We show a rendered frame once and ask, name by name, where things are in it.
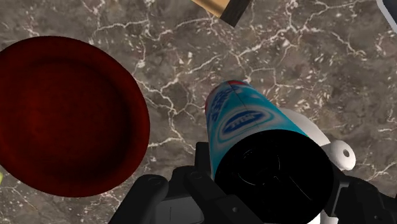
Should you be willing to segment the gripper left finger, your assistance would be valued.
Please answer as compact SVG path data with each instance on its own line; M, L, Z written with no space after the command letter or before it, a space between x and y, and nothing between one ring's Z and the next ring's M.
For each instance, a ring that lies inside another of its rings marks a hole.
M108 224L263 224L235 195L212 179L209 144L198 142L195 164L177 167L171 180L137 178Z

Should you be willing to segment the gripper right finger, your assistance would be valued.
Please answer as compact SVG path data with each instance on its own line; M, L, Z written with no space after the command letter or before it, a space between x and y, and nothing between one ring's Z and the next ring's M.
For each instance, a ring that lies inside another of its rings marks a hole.
M332 165L333 187L324 207L338 224L397 224L397 196L390 197L371 183L345 175Z

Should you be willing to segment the blue printed can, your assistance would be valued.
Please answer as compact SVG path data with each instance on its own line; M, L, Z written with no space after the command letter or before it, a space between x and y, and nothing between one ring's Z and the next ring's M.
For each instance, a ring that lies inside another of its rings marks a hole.
M212 176L264 223L309 224L333 186L323 149L243 81L219 84L205 115Z

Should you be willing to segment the white tool with round hole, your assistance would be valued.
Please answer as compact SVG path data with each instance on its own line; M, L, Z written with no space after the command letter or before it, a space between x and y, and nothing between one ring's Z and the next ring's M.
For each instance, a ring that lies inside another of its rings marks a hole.
M294 169L299 172L314 171L316 174L322 174L322 163L325 162L326 157L341 171L350 171L354 168L356 156L347 143L340 140L330 141L314 122L296 111L286 108L281 108L280 111L316 143L312 151L304 146L295 145L297 149L288 157Z

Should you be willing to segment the dark red round plate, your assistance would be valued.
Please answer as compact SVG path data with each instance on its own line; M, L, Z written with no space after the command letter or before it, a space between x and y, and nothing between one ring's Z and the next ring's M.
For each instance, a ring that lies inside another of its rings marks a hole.
M139 167L149 136L137 82L99 48L40 36L0 51L0 166L28 186L109 191Z

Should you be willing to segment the gold and black box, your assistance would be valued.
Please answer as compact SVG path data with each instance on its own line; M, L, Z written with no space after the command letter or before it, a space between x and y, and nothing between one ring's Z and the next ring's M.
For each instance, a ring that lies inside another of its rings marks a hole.
M251 0L191 0L215 17L235 27Z

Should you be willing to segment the dark tablet with white rim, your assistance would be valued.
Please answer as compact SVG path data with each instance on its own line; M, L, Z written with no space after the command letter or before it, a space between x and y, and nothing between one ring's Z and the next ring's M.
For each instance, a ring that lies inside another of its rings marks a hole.
M376 0L383 16L397 34L397 0Z

